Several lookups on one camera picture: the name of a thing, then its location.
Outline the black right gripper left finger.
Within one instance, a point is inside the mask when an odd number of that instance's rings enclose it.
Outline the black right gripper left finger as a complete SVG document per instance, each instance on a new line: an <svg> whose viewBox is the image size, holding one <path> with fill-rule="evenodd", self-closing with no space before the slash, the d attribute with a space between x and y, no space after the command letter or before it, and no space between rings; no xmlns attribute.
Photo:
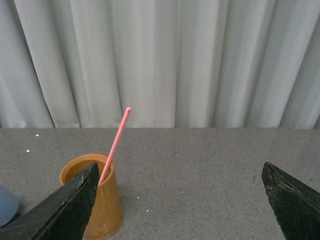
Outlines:
<svg viewBox="0 0 320 240"><path fill-rule="evenodd" d="M96 162L15 221L1 228L2 240L81 240L96 201Z"/></svg>

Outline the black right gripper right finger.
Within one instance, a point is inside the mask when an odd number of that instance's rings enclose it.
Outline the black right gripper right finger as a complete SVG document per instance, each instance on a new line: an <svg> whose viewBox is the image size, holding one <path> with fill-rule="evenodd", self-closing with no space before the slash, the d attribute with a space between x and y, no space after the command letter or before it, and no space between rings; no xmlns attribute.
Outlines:
<svg viewBox="0 0 320 240"><path fill-rule="evenodd" d="M287 240L320 238L320 193L265 162L261 178L277 223Z"/></svg>

